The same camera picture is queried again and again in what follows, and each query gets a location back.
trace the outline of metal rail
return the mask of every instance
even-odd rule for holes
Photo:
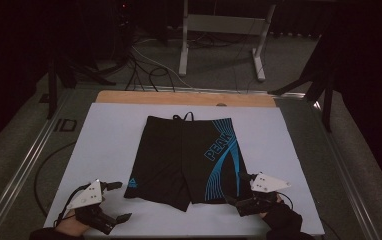
[[[63,94],[59,99],[59,108],[55,112],[52,119],[47,120],[39,132],[37,138],[26,154],[25,158],[22,161],[22,164],[17,169],[16,173],[11,178],[10,182],[7,184],[3,193],[0,197],[0,226],[7,216],[8,211],[16,200],[17,195],[21,191],[23,184],[29,176],[32,168],[34,167],[39,155],[41,154],[42,149],[44,148],[48,138],[50,137],[52,130],[56,124],[56,119],[60,114],[60,110],[63,108],[65,103],[70,99],[70,96],[73,94],[73,90],[65,89]]]
[[[331,133],[328,133],[324,128],[321,119],[321,107],[319,103],[316,102],[314,104],[314,106],[312,107],[312,111],[317,123],[323,129],[322,133],[325,136],[325,139],[327,140],[329,148],[331,149],[335,159],[334,164],[337,169],[338,176],[341,180],[341,183],[343,184],[344,190],[347,193],[347,197],[354,210],[355,216],[359,221],[359,225],[362,229],[363,234],[368,240],[380,240],[381,238],[378,234],[378,230],[376,229],[375,224],[370,217],[366,204],[359,191],[357,190],[356,184],[354,183],[350,172],[347,170],[346,163],[340,151],[338,150],[337,143],[335,142],[333,135]]]

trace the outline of cable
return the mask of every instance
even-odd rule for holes
[[[293,201],[291,201],[291,199],[290,199],[287,195],[285,195],[285,194],[283,194],[283,193],[278,192],[278,194],[279,194],[279,195],[282,195],[282,196],[284,196],[284,197],[286,197],[286,198],[288,199],[288,201],[290,201],[290,204],[291,204],[291,210],[293,210],[293,209],[294,209]]]
[[[156,65],[156,64],[152,64],[152,63],[148,63],[148,62],[144,62],[144,61],[140,61],[140,60],[137,60],[137,59],[134,59],[135,62],[141,62],[141,63],[144,63],[144,64],[148,64],[148,65],[152,65],[152,66],[156,66],[157,68],[151,70],[150,72],[147,72],[141,65],[138,64],[139,68],[141,68],[145,73],[148,74],[148,79],[151,83],[151,85],[153,86],[153,88],[158,92],[156,86],[154,85],[153,83],[153,79],[152,77],[155,76],[155,77],[162,77],[162,76],[168,76],[169,77],[169,80],[170,80],[170,83],[172,85],[172,89],[173,89],[173,92],[175,92],[175,86],[173,84],[173,81],[172,81],[172,77],[170,76],[169,74],[169,71],[168,69],[164,68],[164,67],[160,67],[159,65]],[[164,73],[163,74],[155,74],[154,72],[155,71],[158,71],[158,70],[163,70]]]
[[[125,62],[116,61],[116,64],[113,67],[109,67],[103,70],[91,70],[91,71],[98,75],[105,75],[105,76],[112,75],[122,70],[125,67],[127,61],[128,59],[125,59]]]
[[[155,39],[155,38],[149,38],[149,39],[145,39],[145,40],[142,40],[141,42],[134,42],[133,45],[138,45],[138,44],[141,44],[141,43],[145,43],[145,42],[149,42],[149,41],[157,41],[158,39]]]
[[[136,87],[135,80],[137,80],[137,79],[138,79],[139,85],[141,86],[142,91],[145,92],[144,85],[141,82],[141,78],[139,77],[138,72],[136,73],[135,78],[134,78],[134,89],[133,90],[135,91],[135,87]]]
[[[136,74],[135,79],[138,79],[138,81],[140,82],[141,87],[143,88],[143,85],[142,85],[142,83],[141,83],[141,79],[140,79],[140,77],[139,77],[139,75],[138,75],[138,72],[136,71],[136,67],[139,67],[142,71],[144,71],[145,73],[148,74],[148,80],[149,80],[150,84],[153,86],[154,90],[156,90],[156,92],[158,92],[158,89],[157,89],[157,87],[155,86],[152,77],[153,77],[153,76],[164,76],[164,75],[166,75],[166,73],[167,73],[167,69],[162,68],[162,67],[159,67],[159,66],[157,66],[157,65],[155,65],[155,64],[152,64],[152,63],[147,63],[147,62],[139,61],[139,60],[135,59],[135,57],[134,57],[133,55],[131,55],[130,58],[131,58],[131,60],[132,60],[132,61],[134,62],[134,64],[135,64],[135,68],[134,68],[134,73],[133,73],[133,74]],[[155,68],[155,69],[153,69],[152,71],[148,72],[148,71],[147,71],[146,69],[144,69],[140,64],[138,64],[138,62],[145,63],[145,64],[149,64],[149,65],[152,65],[152,66],[157,66],[157,68]],[[155,71],[160,70],[160,69],[164,70],[166,73],[165,73],[165,74],[162,74],[162,75],[154,74]]]
[[[142,55],[142,54],[141,54],[141,53],[140,53],[134,46],[132,46],[132,49],[134,49],[134,51],[137,52],[141,57],[143,57],[143,58],[145,58],[145,59],[147,59],[147,60],[149,60],[149,61],[151,61],[151,62],[153,62],[153,63],[155,63],[155,64],[157,64],[157,65],[159,65],[159,66],[161,66],[161,67],[164,67],[164,68],[168,69],[169,71],[171,71],[173,74],[175,74],[175,76],[179,79],[179,81],[180,81],[181,83],[183,83],[185,86],[191,88],[192,90],[194,90],[194,91],[196,91],[196,92],[200,92],[200,91],[198,91],[197,89],[195,89],[194,87],[192,87],[192,86],[190,86],[189,84],[187,84],[185,81],[183,81],[183,80],[181,79],[181,77],[179,77],[179,75],[178,75],[175,71],[173,71],[172,69],[170,69],[170,68],[166,67],[165,65],[163,65],[163,64],[161,64],[161,63],[159,63],[159,62],[156,62],[156,61],[154,61],[154,60],[152,60],[152,59],[150,59],[150,58],[148,58],[148,57]]]
[[[195,45],[199,46],[199,47],[191,47],[191,46],[189,46],[189,49],[229,47],[231,45],[238,44],[238,43],[242,42],[243,40],[246,39],[246,37],[247,37],[247,35],[241,35],[237,40],[230,41],[230,40],[219,38],[218,36],[216,36],[213,33],[204,32],[197,39],[188,40],[189,43],[192,43],[192,44],[195,44]],[[202,40],[203,38],[208,39],[209,43],[201,42],[200,40]],[[221,42],[226,42],[227,44],[220,44],[220,45],[219,44],[215,44],[215,40],[221,41]]]
[[[320,217],[321,221],[334,233],[334,235],[337,237],[337,239],[341,240],[340,236],[337,234],[337,232],[332,228],[324,219]]]
[[[65,218],[61,219],[61,221],[64,221],[64,220],[69,219],[69,218],[72,218],[72,217],[74,217],[74,216],[76,216],[76,215],[73,214],[73,215],[71,215],[71,216],[65,217]],[[54,222],[53,222],[53,227],[57,226],[58,224],[59,224],[59,223],[58,223],[58,220],[54,220]]]
[[[138,63],[135,61],[135,57],[134,57],[132,54],[130,54],[130,55],[131,55],[131,56],[130,56],[130,59],[131,59],[132,62],[134,63],[134,67],[133,67],[132,75],[131,75],[131,77],[129,78],[128,84],[127,84],[126,87],[125,87],[125,91],[128,90],[129,85],[131,84],[132,81],[134,81],[134,88],[133,88],[133,90],[135,90],[135,87],[136,87],[135,80],[136,80],[137,78],[138,78],[138,81],[139,81],[140,84],[141,84],[142,90],[145,91],[145,90],[144,90],[144,87],[142,86],[141,79],[139,78],[139,75],[138,75],[138,71],[137,71]]]
[[[76,144],[76,141],[74,141],[74,142],[72,142],[72,143],[69,143],[69,144],[67,144],[67,145],[65,145],[65,146],[63,146],[63,147],[57,149],[56,151],[52,152],[52,153],[51,153],[50,155],[48,155],[48,156],[44,159],[44,161],[39,165],[38,170],[37,170],[37,172],[35,173],[35,179],[34,179],[34,182],[33,182],[33,194],[34,194],[35,201],[36,201],[36,203],[38,204],[39,209],[41,210],[42,214],[43,214],[45,217],[47,217],[48,213],[45,211],[45,208],[42,206],[41,201],[39,200],[38,191],[37,191],[37,185],[38,185],[37,183],[38,183],[39,173],[41,172],[41,169],[42,169],[42,167],[45,165],[45,163],[48,162],[48,160],[50,160],[56,153],[58,153],[58,152],[60,152],[60,151],[62,151],[62,150],[64,150],[64,149],[66,149],[66,148],[68,148],[68,147],[70,147],[70,146],[72,146],[72,145],[74,145],[74,144]]]
[[[57,225],[59,225],[60,222],[63,221],[63,219],[67,219],[68,218],[68,217],[67,218],[63,218],[63,216],[64,216],[64,213],[66,212],[67,206],[72,201],[72,199],[76,195],[76,193],[78,193],[79,191],[85,190],[89,185],[91,185],[91,184],[86,184],[86,185],[80,186],[75,191],[73,191],[72,194],[70,194],[69,199],[67,199],[66,204],[64,205],[63,210],[59,213],[57,220],[54,221],[55,227]]]

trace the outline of white stand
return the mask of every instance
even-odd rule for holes
[[[268,14],[265,19],[225,17],[225,16],[209,16],[188,14],[188,0],[184,0],[184,19],[182,32],[182,50],[179,62],[179,76],[187,75],[188,62],[188,31],[204,31],[204,32],[222,32],[236,34],[260,35],[260,41],[257,48],[253,49],[254,66],[257,73],[257,79],[264,81],[266,79],[263,71],[260,53],[269,30],[275,6],[269,7]]]

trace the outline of metal frame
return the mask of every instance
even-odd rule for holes
[[[265,44],[269,26],[275,11],[275,4],[271,4],[265,19],[239,18],[225,16],[196,15],[188,13],[188,0],[184,0],[184,17],[182,30],[182,50],[179,60],[179,76],[185,77],[188,64],[188,31],[223,32],[247,35],[260,35],[259,44],[253,48],[252,55],[257,74],[257,80],[265,81],[265,72],[260,59]]]
[[[45,122],[40,133],[26,154],[22,161],[22,164],[17,169],[14,176],[11,178],[10,182],[7,184],[3,193],[0,197],[0,226],[3,223],[5,217],[7,216],[11,206],[17,198],[17,195],[22,190],[23,184],[26,182],[32,168],[35,166],[42,149],[44,149],[51,133],[53,132],[54,126],[56,125],[57,116],[60,114],[61,109],[64,104],[70,99],[73,94],[73,90],[66,89],[60,97],[59,108],[54,109],[54,117]]]
[[[312,111],[315,115],[315,119],[317,120],[319,126],[325,129],[324,122],[322,121],[322,109],[318,102],[314,103]],[[346,166],[344,158],[338,150],[337,143],[332,133],[330,131],[327,131],[327,129],[322,131],[322,133],[324,134],[325,139],[329,144],[329,148],[331,149],[332,154],[334,155],[334,164],[337,169],[338,176],[341,180],[341,183],[343,184],[344,190],[347,193],[348,199],[350,201],[351,206],[353,207],[353,211],[357,220],[359,221],[363,234],[365,235],[366,239],[380,240],[381,238],[379,236],[378,230],[376,229],[375,224],[370,217],[366,203],[363,200],[363,197],[360,195],[359,191],[357,190],[357,186],[354,183],[353,178]]]

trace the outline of black swim trunks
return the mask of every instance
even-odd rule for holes
[[[139,197],[186,211],[192,203],[249,198],[250,185],[230,118],[191,121],[147,118],[125,198]]]

